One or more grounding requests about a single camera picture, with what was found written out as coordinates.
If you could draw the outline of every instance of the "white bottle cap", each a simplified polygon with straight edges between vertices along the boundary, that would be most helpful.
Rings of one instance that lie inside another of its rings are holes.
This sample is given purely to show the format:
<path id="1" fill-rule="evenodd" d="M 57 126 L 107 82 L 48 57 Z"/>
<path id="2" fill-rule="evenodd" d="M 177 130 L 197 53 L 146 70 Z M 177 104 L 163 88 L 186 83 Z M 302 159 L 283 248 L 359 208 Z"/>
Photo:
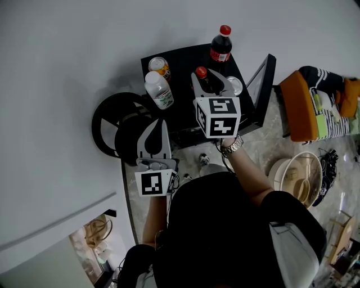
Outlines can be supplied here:
<path id="1" fill-rule="evenodd" d="M 160 80 L 160 77 L 162 77 L 162 76 L 158 72 L 151 71 L 146 74 L 145 82 L 148 84 L 155 84 Z"/>

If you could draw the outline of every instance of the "orange cushion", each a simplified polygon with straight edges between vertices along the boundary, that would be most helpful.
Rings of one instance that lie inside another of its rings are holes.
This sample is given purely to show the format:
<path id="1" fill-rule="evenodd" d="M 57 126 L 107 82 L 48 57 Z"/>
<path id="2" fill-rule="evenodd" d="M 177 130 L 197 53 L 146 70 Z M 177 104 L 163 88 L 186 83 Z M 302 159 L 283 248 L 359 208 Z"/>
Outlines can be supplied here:
<path id="1" fill-rule="evenodd" d="M 280 83 L 290 138 L 295 142 L 315 140 L 318 136 L 315 112 L 309 87 L 299 71 Z"/>
<path id="2" fill-rule="evenodd" d="M 360 80 L 350 81 L 345 78 L 345 89 L 342 96 L 340 116 L 355 117 L 358 96 L 360 96 Z"/>

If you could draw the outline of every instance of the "soda can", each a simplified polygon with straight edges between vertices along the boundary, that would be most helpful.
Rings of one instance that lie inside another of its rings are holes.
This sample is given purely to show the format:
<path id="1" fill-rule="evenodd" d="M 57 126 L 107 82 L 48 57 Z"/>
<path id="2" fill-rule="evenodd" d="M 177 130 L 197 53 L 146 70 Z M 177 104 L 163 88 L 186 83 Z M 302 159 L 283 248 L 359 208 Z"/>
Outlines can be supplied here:
<path id="1" fill-rule="evenodd" d="M 156 71 L 163 76 L 167 82 L 170 81 L 171 73 L 167 60 L 162 57 L 155 57 L 148 63 L 149 71 Z"/>
<path id="2" fill-rule="evenodd" d="M 227 77 L 227 79 L 229 80 L 229 82 L 231 83 L 232 87 L 234 88 L 234 94 L 235 96 L 239 96 L 240 93 L 242 92 L 242 84 L 241 81 L 239 79 L 237 79 L 234 76 L 229 76 Z"/>

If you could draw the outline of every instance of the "wristwatch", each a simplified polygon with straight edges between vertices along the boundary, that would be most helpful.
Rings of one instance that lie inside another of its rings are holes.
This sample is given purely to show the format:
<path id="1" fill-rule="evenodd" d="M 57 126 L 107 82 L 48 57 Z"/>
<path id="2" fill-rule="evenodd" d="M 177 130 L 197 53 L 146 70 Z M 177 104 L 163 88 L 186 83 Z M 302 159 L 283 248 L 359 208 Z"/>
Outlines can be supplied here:
<path id="1" fill-rule="evenodd" d="M 237 149 L 239 149 L 244 144 L 243 140 L 239 136 L 236 136 L 235 142 L 231 144 L 229 147 L 221 147 L 221 151 L 227 156 L 229 154 L 234 153 Z"/>

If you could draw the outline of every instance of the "red bottle cap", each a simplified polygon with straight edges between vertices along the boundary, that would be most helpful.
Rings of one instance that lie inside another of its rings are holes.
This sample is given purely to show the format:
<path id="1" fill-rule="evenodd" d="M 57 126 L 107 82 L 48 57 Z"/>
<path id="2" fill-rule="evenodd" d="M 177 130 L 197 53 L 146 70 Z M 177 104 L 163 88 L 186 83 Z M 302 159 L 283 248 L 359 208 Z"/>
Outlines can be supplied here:
<path id="1" fill-rule="evenodd" d="M 205 78 L 208 74 L 207 70 L 205 67 L 199 66 L 198 68 L 196 68 L 196 74 L 197 76 L 199 76 L 200 79 Z"/>
<path id="2" fill-rule="evenodd" d="M 227 25 L 221 25 L 220 27 L 220 33 L 224 34 L 224 35 L 230 35 L 231 33 L 231 28 Z"/>

